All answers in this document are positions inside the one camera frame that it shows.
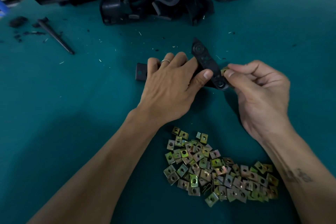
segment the green work surface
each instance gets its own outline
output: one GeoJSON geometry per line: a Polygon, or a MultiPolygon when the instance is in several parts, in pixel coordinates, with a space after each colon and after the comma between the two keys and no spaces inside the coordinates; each ring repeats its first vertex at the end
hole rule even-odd
{"type": "MultiPolygon", "coordinates": [[[[104,26],[98,1],[60,7],[24,0],[0,21],[0,223],[26,222],[116,132],[144,87],[134,79],[137,62],[178,51],[190,58],[194,36],[220,65],[260,59],[285,73],[295,129],[336,174],[335,11],[331,0],[239,0],[215,3],[215,14],[196,27],[187,16],[104,26]],[[18,29],[21,35],[36,31],[31,24],[47,16],[76,54],[49,35],[22,35],[18,43],[7,26],[17,15],[30,20],[18,29]]],[[[202,89],[191,110],[153,138],[112,222],[299,222],[282,181],[278,200],[224,201],[213,208],[203,196],[188,196],[166,181],[164,154],[173,125],[191,139],[197,131],[207,133],[213,148],[239,164],[271,163],[236,113],[232,90],[202,89]]]]}

